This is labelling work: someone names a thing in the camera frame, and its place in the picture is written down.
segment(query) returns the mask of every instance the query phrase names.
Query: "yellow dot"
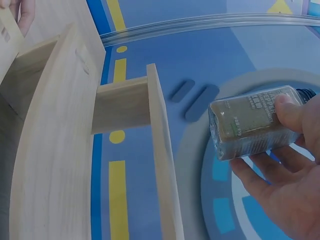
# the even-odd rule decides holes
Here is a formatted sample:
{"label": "yellow dot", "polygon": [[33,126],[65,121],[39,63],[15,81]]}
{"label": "yellow dot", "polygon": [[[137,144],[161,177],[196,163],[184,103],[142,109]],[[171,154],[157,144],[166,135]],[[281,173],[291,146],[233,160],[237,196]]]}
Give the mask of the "yellow dot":
{"label": "yellow dot", "polygon": [[110,133],[109,140],[113,144],[119,144],[122,143],[126,138],[126,134],[124,131],[119,130],[119,131],[113,131]]}
{"label": "yellow dot", "polygon": [[116,49],[117,53],[124,53],[125,51],[127,51],[127,47],[126,46],[120,46]]}

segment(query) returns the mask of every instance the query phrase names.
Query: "wooden board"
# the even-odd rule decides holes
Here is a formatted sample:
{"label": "wooden board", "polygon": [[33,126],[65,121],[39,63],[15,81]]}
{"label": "wooden board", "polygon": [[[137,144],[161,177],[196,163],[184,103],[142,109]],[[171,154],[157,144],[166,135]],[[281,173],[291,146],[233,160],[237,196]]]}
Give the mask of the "wooden board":
{"label": "wooden board", "polygon": [[16,154],[10,239],[91,239],[91,135],[100,79],[74,25],[34,92]]}
{"label": "wooden board", "polygon": [[19,53],[0,85],[0,94],[22,119],[26,118],[42,71],[58,39],[59,36],[53,37]]}
{"label": "wooden board", "polygon": [[35,19],[25,37],[23,49],[60,35],[70,23],[77,25],[101,77],[106,51],[86,0],[36,0]]}
{"label": "wooden board", "polygon": [[0,8],[0,84],[24,42],[10,10]]}
{"label": "wooden board", "polygon": [[141,77],[98,88],[92,134],[150,124],[147,78]]}
{"label": "wooden board", "polygon": [[9,240],[11,180],[24,122],[0,94],[0,239]]}
{"label": "wooden board", "polygon": [[156,65],[147,65],[146,72],[162,239],[184,240],[166,104]]}

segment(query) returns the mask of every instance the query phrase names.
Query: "bottle cap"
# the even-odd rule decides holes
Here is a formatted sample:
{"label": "bottle cap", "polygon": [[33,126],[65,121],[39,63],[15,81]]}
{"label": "bottle cap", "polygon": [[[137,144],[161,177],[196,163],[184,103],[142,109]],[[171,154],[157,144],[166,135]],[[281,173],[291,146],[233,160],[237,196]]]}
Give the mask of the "bottle cap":
{"label": "bottle cap", "polygon": [[297,89],[296,90],[299,95],[301,100],[303,101],[303,104],[306,104],[310,99],[312,99],[315,95],[317,95],[315,93],[315,91],[313,91],[312,89],[306,89],[306,88],[302,88],[302,89]]}

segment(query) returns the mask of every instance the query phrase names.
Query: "fingernail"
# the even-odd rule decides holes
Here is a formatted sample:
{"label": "fingernail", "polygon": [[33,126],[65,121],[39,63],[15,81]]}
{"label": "fingernail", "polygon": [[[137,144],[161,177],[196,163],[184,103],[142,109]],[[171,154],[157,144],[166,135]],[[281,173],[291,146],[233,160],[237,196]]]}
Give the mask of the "fingernail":
{"label": "fingernail", "polygon": [[290,96],[288,96],[287,94],[279,94],[276,97],[276,101],[280,104],[287,104],[287,103],[293,103],[293,100]]}

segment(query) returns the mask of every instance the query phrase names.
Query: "wooden plank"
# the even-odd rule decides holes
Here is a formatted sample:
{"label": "wooden plank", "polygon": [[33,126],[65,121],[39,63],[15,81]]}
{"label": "wooden plank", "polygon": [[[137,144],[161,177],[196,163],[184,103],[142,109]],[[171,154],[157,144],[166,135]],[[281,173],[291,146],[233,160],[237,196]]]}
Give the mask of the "wooden plank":
{"label": "wooden plank", "polygon": [[14,111],[25,119],[42,71],[59,36],[18,54],[0,85],[0,94]]}
{"label": "wooden plank", "polygon": [[24,41],[9,8],[0,8],[0,84]]}
{"label": "wooden plank", "polygon": [[56,43],[16,154],[10,239],[91,239],[91,136],[99,74],[74,25]]}
{"label": "wooden plank", "polygon": [[147,65],[146,72],[162,239],[184,240],[166,104],[156,65]]}
{"label": "wooden plank", "polygon": [[150,124],[147,78],[141,77],[98,88],[92,134]]}
{"label": "wooden plank", "polygon": [[0,239],[9,240],[11,181],[24,122],[1,94],[0,116]]}
{"label": "wooden plank", "polygon": [[37,0],[35,18],[25,37],[23,49],[61,34],[70,23],[77,25],[101,78],[106,51],[86,0]]}

